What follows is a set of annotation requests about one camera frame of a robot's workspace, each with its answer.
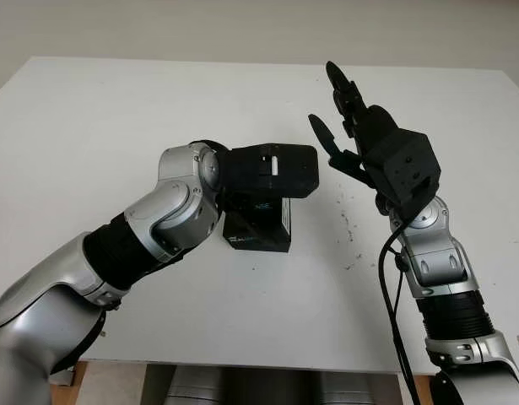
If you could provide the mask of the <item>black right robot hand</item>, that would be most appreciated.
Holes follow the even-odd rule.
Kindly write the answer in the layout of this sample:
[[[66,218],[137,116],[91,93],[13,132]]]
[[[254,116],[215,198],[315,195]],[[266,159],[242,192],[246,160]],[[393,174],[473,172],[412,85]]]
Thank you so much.
[[[343,118],[343,129],[355,141],[357,151],[340,150],[327,125],[318,116],[310,114],[308,119],[313,132],[329,155],[328,164],[376,190],[376,207],[381,215],[387,216],[389,199],[380,187],[382,174],[373,175],[365,167],[365,160],[372,149],[397,128],[397,124],[380,106],[366,106],[356,83],[347,79],[334,62],[326,63],[326,72],[333,87],[334,104]]]

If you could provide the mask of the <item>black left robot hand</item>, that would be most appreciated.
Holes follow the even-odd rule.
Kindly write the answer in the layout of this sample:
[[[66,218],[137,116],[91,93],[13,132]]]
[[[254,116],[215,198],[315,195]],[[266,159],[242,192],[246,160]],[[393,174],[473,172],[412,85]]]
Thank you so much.
[[[224,237],[257,236],[257,212],[261,203],[262,199],[257,195],[225,192],[222,196]]]

